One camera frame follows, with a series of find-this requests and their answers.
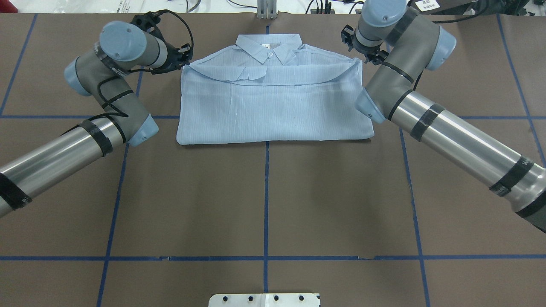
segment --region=silver metal tube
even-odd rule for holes
[[[123,144],[116,126],[107,118],[93,120],[113,147]],[[97,142],[85,129],[78,127],[42,147],[0,167],[0,172],[26,195],[36,197],[48,188],[102,157]],[[0,197],[0,217],[12,212]]]
[[[393,113],[392,122],[411,132],[433,104],[421,94],[412,92]],[[438,114],[420,140],[488,187],[503,178],[521,157],[521,154],[448,110]],[[546,189],[545,175],[544,168],[534,164],[511,188],[505,198],[512,203],[514,211],[529,205]]]

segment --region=robotic arm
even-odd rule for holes
[[[381,65],[355,103],[360,112],[409,132],[508,199],[516,214],[546,233],[544,168],[411,88],[425,68],[435,70],[449,57],[455,37],[405,0],[367,0],[357,29],[347,25],[341,37],[349,50]],[[383,42],[394,47],[390,54],[380,50]]]
[[[191,44],[175,48],[163,39],[157,24],[164,13],[186,25]],[[79,94],[93,95],[105,113],[0,167],[0,217],[27,205],[115,147],[125,142],[137,146],[154,136],[159,130],[156,123],[123,78],[141,70],[160,74],[181,69],[192,56],[191,31],[169,10],[137,15],[131,23],[113,21],[104,26],[99,42],[76,58],[64,76]],[[150,69],[131,70],[134,66]]]

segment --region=folded shirt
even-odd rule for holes
[[[184,66],[181,88],[182,145],[373,136],[354,107],[362,61],[302,44],[299,34],[239,35]]]

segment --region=white bracket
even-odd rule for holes
[[[277,18],[277,0],[258,0],[258,19]]]
[[[316,293],[215,294],[209,307],[320,307]]]

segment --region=light blue cap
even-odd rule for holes
[[[385,121],[385,116],[377,108],[376,104],[373,102],[365,88],[362,89],[360,95],[358,95],[357,101],[354,102],[354,106],[362,114],[366,115],[376,123],[382,123]]]
[[[406,0],[366,0],[362,5],[362,19],[373,27],[388,27],[397,23],[406,9]]]
[[[156,122],[153,120],[152,115],[149,114],[142,126],[138,129],[135,135],[129,140],[129,145],[138,146],[140,143],[148,140],[149,138],[156,135],[159,131]]]
[[[72,61],[64,69],[64,79],[67,81],[68,85],[73,88],[78,94],[82,96],[91,96],[91,93],[87,92],[83,86],[81,86],[80,80],[78,79],[78,74],[76,72],[76,61],[79,57]]]
[[[100,47],[120,62],[139,58],[146,50],[146,35],[137,26],[123,21],[108,22],[99,37]]]
[[[446,60],[449,58],[455,46],[457,39],[440,26],[440,36],[438,36],[438,43],[436,49],[429,64],[426,66],[428,70],[437,70]]]

